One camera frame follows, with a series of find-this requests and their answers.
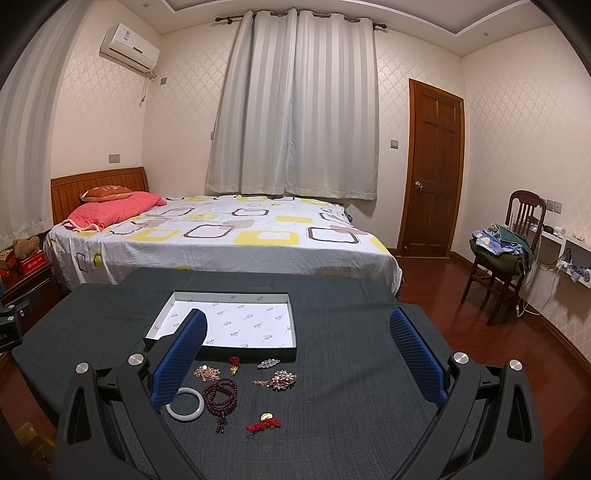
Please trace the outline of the white jade bangle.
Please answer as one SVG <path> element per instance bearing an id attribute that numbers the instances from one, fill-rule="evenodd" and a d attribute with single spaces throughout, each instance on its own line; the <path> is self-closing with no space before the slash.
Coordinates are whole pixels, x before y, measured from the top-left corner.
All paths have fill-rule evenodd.
<path id="1" fill-rule="evenodd" d="M 173 401 L 165 406 L 165 410 L 175 421 L 192 422 L 204 413 L 204 397 L 194 388 L 181 387 Z"/>

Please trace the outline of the brown wooden door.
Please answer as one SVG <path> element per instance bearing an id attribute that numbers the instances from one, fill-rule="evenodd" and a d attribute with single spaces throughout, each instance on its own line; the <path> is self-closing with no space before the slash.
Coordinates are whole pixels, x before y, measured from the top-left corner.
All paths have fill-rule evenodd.
<path id="1" fill-rule="evenodd" d="M 398 253 L 447 258 L 456 232 L 465 156 L 464 99 L 409 81 L 410 127 Z"/>

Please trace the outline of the white side curtain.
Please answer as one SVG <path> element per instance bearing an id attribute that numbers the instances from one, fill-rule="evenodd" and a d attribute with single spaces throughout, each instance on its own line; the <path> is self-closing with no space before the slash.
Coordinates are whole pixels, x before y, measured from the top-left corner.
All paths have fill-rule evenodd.
<path id="1" fill-rule="evenodd" d="M 50 137 L 57 98 L 89 1 L 59 7 L 1 88 L 1 245 L 48 230 Z"/>

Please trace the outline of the white air conditioner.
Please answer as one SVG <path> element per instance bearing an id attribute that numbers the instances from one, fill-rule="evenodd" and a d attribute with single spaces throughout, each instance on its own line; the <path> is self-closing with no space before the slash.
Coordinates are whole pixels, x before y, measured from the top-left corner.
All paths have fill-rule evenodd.
<path id="1" fill-rule="evenodd" d="M 124 24 L 105 33 L 99 54 L 144 75 L 154 75 L 160 50 Z"/>

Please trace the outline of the brown teddy bear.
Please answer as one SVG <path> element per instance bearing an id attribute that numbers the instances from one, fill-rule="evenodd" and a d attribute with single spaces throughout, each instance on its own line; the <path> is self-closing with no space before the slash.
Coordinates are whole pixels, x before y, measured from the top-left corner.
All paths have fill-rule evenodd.
<path id="1" fill-rule="evenodd" d="M 40 239 L 38 236 L 15 239 L 12 244 L 12 249 L 17 260 L 25 260 L 40 250 Z"/>

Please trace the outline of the orange cushion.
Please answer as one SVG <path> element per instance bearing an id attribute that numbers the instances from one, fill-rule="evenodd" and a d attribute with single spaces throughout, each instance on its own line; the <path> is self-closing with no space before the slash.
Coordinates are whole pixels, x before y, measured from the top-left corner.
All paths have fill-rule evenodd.
<path id="1" fill-rule="evenodd" d="M 83 203 L 107 202 L 121 200 L 130 197 L 132 191 L 123 186 L 103 185 L 88 189 L 80 195 L 80 201 Z"/>

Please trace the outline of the dark grey table cloth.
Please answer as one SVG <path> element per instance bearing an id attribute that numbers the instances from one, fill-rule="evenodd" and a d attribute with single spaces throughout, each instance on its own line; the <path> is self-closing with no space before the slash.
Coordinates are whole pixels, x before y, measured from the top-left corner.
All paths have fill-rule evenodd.
<path id="1" fill-rule="evenodd" d="M 271 274 L 139 269 L 117 285 L 85 284 L 26 334 L 14 358 L 56 419 L 80 362 L 121 364 L 175 291 L 287 293 L 297 331 L 290 390 L 252 384 L 239 369 L 238 406 L 223 434 L 211 414 L 168 426 L 209 479 L 388 479 L 436 413 L 405 366 L 389 331 L 397 302 L 378 281 Z M 249 435 L 271 412 L 281 427 Z"/>

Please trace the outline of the bed with patterned sheet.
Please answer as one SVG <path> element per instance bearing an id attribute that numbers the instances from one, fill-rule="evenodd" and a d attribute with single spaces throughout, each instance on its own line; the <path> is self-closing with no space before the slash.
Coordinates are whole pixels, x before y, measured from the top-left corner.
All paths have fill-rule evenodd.
<path id="1" fill-rule="evenodd" d="M 118 284 L 140 268 L 351 277 L 398 292 L 403 272 L 377 237 L 339 204 L 301 197 L 164 199 L 100 232 L 56 224 L 44 251 L 70 289 Z"/>

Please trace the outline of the red tassel gold coin charm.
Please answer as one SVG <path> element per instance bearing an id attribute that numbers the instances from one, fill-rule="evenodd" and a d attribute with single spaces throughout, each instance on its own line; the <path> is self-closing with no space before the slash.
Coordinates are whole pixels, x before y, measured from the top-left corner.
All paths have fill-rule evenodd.
<path id="1" fill-rule="evenodd" d="M 256 435 L 257 433 L 277 429 L 281 427 L 280 420 L 276 418 L 271 412 L 263 412 L 262 415 L 259 417 L 259 422 L 256 424 L 247 426 L 245 428 L 246 432 L 249 435 Z"/>

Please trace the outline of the small red knot charm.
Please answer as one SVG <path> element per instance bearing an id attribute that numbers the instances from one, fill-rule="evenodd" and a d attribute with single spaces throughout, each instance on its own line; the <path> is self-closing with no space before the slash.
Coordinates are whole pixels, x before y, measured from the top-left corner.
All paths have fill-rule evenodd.
<path id="1" fill-rule="evenodd" d="M 240 367 L 240 360 L 238 358 L 238 356 L 232 356 L 231 358 L 229 358 L 229 372 L 231 376 L 235 376 L 236 373 L 238 372 L 238 369 Z"/>

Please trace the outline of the clothes pile on chair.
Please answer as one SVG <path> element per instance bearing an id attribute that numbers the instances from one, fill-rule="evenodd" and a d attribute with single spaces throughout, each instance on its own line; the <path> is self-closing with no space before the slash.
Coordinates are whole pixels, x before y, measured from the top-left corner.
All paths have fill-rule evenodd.
<path id="1" fill-rule="evenodd" d="M 515 273 L 531 271 L 534 253 L 528 239 L 504 225 L 492 224 L 472 232 L 475 245 L 497 260 L 512 260 Z"/>

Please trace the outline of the dark wooden chair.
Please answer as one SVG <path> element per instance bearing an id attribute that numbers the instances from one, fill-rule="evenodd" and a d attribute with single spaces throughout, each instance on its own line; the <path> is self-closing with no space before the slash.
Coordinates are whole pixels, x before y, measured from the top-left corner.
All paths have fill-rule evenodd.
<path id="1" fill-rule="evenodd" d="M 505 222 L 499 224 L 528 239 L 534 253 L 534 260 L 546 212 L 546 203 L 538 194 L 528 190 L 517 190 L 509 198 Z M 491 255 L 475 245 L 472 237 L 469 246 L 474 254 L 474 262 L 461 300 L 467 300 L 473 284 L 478 283 L 483 286 L 486 294 L 481 306 L 486 307 L 491 298 L 495 299 L 487 320 L 491 325 L 496 321 L 502 306 L 517 303 L 525 277 L 530 272 L 515 273 L 512 260 L 493 259 Z"/>

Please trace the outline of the pink pillow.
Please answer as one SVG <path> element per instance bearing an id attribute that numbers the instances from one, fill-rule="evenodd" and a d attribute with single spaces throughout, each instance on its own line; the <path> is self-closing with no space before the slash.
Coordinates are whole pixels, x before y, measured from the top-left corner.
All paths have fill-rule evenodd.
<path id="1" fill-rule="evenodd" d="M 85 203 L 70 213 L 61 225 L 74 231 L 100 232 L 153 207 L 166 204 L 167 202 L 157 194 L 136 191 L 123 199 Z"/>

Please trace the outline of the grey window curtain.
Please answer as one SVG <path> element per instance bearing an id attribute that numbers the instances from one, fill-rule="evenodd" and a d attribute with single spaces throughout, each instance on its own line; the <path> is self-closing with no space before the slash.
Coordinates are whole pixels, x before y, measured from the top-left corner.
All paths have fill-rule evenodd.
<path id="1" fill-rule="evenodd" d="M 297 9 L 242 16 L 207 191 L 374 201 L 379 141 L 370 19 Z"/>

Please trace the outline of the white wall shelf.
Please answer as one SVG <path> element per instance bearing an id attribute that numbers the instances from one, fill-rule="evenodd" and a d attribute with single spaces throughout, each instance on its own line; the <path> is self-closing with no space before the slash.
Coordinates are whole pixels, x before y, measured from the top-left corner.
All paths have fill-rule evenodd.
<path id="1" fill-rule="evenodd" d="M 538 259 L 547 268 L 567 275 L 573 283 L 590 288 L 590 243 L 567 234 L 564 228 L 542 229 Z"/>

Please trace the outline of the wooden headboard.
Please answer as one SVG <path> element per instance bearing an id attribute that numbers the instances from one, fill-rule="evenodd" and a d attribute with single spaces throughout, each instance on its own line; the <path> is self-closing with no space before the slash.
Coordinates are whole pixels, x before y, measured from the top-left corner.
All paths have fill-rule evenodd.
<path id="1" fill-rule="evenodd" d="M 105 185 L 123 186 L 132 191 L 149 191 L 143 167 L 101 170 L 52 178 L 50 191 L 53 223 L 59 224 L 81 205 L 82 193 Z"/>

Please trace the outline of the dark wooden nightstand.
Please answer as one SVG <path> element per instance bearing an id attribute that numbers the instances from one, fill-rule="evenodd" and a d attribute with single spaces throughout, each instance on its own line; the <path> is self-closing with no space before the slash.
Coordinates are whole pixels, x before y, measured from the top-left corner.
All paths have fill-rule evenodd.
<path id="1" fill-rule="evenodd" d="M 18 270 L 10 273 L 5 278 L 1 306 L 17 307 L 28 303 L 22 313 L 16 313 L 20 319 L 21 333 L 26 334 L 61 299 L 62 291 L 53 274 L 52 265 L 47 264 L 27 276 Z"/>

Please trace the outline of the silver leaf brooch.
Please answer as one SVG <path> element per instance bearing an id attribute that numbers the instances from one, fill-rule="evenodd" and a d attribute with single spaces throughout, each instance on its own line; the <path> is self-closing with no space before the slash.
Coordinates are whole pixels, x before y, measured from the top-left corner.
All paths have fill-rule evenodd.
<path id="1" fill-rule="evenodd" d="M 266 359 L 263 360 L 263 362 L 260 362 L 258 366 L 256 366 L 257 369 L 270 369 L 273 368 L 274 366 L 277 366 L 280 364 L 280 360 L 279 359 Z"/>

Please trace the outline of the red gift box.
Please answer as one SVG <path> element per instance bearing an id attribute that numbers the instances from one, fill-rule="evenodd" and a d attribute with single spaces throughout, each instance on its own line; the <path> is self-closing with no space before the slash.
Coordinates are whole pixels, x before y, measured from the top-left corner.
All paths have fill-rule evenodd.
<path id="1" fill-rule="evenodd" d="M 19 272 L 23 277 L 37 272 L 48 264 L 46 255 L 42 250 L 32 253 L 23 260 L 17 261 Z"/>

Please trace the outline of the green white-lined tray box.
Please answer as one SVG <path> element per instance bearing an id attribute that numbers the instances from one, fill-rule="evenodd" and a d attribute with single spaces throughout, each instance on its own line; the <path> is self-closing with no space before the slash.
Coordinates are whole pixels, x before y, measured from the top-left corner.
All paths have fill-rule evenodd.
<path id="1" fill-rule="evenodd" d="M 204 313 L 207 323 L 197 354 L 201 359 L 238 356 L 243 363 L 259 363 L 297 358 L 296 322 L 287 293 L 175 291 L 147 330 L 144 343 L 175 333 L 194 309 Z"/>

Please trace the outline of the rose gold crystal brooch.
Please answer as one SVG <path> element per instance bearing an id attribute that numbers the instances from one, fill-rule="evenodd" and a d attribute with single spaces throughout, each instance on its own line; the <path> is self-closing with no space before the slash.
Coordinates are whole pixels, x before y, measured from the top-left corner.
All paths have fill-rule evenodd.
<path id="1" fill-rule="evenodd" d="M 270 379 L 253 380 L 252 384 L 270 388 L 273 391 L 286 391 L 294 387 L 297 382 L 297 374 L 287 370 L 277 370 Z"/>

